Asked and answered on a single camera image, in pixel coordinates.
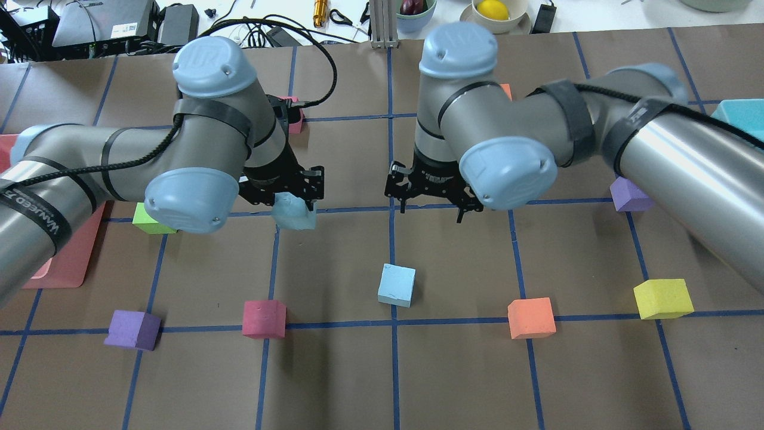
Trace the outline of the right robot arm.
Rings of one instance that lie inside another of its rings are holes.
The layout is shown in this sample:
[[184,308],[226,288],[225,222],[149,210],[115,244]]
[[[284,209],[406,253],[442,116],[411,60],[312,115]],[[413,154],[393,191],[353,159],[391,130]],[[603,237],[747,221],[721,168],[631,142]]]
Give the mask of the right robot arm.
[[687,107],[661,63],[541,85],[512,101],[494,78],[493,33],[466,21],[426,38],[411,168],[393,162],[385,194],[420,195],[460,215],[542,196],[561,168],[600,155],[696,239],[762,290],[762,141]]

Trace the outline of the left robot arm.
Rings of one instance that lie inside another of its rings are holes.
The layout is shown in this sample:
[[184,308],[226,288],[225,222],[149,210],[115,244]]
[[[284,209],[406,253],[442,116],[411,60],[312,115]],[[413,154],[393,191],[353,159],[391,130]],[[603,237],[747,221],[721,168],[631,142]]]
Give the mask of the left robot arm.
[[325,170],[289,144],[289,100],[267,95],[245,52],[223,36],[186,44],[172,63],[180,98],[168,131],[74,123],[22,131],[2,173],[2,304],[106,201],[143,203],[159,223],[210,234],[237,198],[312,211]]

